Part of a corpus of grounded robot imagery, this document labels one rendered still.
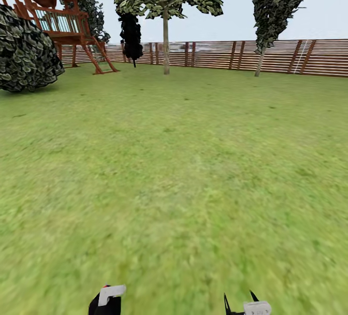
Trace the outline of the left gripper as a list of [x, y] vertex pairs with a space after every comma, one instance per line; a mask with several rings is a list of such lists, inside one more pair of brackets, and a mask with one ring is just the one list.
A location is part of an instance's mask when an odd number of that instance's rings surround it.
[[99, 306], [100, 293], [93, 299], [89, 305], [88, 315], [120, 315], [121, 313], [121, 297], [110, 297], [109, 302], [105, 306]]

